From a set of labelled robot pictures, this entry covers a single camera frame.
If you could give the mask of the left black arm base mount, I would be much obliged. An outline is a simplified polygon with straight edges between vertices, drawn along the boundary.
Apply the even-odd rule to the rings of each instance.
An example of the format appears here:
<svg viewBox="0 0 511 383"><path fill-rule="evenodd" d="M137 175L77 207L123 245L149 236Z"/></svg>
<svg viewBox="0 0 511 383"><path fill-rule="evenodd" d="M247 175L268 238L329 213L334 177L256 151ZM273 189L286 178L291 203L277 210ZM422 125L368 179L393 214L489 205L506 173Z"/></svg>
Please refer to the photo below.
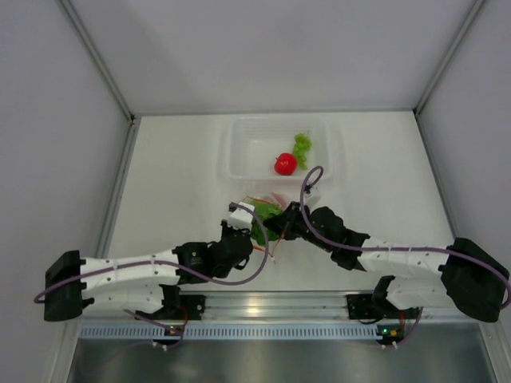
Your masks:
<svg viewBox="0 0 511 383"><path fill-rule="evenodd" d="M206 297L202 294L178 295L171 298L166 318L200 321L205 311L205 302Z"/></svg>

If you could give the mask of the pink fake peach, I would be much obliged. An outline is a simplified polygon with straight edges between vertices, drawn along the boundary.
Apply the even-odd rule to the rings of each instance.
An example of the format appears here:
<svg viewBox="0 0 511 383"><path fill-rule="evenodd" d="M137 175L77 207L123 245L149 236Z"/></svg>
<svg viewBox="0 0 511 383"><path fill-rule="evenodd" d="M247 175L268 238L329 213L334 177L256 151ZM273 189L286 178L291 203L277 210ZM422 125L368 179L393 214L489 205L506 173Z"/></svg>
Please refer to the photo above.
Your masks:
<svg viewBox="0 0 511 383"><path fill-rule="evenodd" d="M282 208L289 204L288 199L282 194L272 192L271 196Z"/></svg>

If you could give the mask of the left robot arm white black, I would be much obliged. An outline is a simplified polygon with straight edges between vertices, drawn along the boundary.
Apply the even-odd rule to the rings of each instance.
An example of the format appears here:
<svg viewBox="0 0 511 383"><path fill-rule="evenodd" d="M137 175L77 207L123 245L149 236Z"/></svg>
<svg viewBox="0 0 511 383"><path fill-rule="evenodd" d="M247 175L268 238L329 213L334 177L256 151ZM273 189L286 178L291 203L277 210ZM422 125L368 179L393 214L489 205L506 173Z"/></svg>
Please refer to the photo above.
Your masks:
<svg viewBox="0 0 511 383"><path fill-rule="evenodd" d="M248 226L222 221L218 241L188 242L149 255L94 259L67 251L46 270L37 300L47 322L117 310L170 318L180 307L181 286L223 282L231 270L244 269L252 250Z"/></svg>

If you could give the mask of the red fake apple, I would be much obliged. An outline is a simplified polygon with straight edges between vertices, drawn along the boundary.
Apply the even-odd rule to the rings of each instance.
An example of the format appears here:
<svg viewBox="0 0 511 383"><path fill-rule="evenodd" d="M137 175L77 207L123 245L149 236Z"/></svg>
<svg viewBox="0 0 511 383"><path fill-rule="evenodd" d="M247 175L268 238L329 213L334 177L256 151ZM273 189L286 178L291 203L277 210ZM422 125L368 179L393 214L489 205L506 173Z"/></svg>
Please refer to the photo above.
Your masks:
<svg viewBox="0 0 511 383"><path fill-rule="evenodd" d="M281 176L292 176L298 167L298 160L288 152L281 153L276 159L274 170Z"/></svg>

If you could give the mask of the green fake grapes bunch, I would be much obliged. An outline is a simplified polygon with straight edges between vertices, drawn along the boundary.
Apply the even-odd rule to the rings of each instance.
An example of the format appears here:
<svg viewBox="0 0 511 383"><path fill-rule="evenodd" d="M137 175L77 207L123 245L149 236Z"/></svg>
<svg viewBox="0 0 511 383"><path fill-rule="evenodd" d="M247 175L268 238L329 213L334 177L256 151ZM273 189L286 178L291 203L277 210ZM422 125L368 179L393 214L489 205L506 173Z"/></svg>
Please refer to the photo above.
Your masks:
<svg viewBox="0 0 511 383"><path fill-rule="evenodd" d="M296 158L299 168L307 170L307 155L312 146L311 138L305 133L298 133L294 140L292 155Z"/></svg>

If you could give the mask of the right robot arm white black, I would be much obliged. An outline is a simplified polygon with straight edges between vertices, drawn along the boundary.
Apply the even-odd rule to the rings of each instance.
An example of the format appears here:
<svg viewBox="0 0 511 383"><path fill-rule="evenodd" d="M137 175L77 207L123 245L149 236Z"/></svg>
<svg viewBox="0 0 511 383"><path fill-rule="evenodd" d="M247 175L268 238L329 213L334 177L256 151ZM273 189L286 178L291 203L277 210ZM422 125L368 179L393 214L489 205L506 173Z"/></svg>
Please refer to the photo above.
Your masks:
<svg viewBox="0 0 511 383"><path fill-rule="evenodd" d="M371 301L381 310L455 307L493 323L510 304L509 271L470 239L444 247L406 247L347 228L329 207L291 203L263 222L286 241L302 239L345 270L379 274Z"/></svg>

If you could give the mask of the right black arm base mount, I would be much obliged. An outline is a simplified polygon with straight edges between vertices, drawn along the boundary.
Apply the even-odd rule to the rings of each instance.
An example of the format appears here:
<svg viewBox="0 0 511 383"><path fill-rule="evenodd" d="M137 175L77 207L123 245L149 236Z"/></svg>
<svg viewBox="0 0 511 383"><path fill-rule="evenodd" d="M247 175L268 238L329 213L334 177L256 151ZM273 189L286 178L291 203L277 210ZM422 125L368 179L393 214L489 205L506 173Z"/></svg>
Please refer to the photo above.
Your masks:
<svg viewBox="0 0 511 383"><path fill-rule="evenodd" d="M372 294L348 294L346 296L349 319L374 322L399 318L398 310L384 298Z"/></svg>

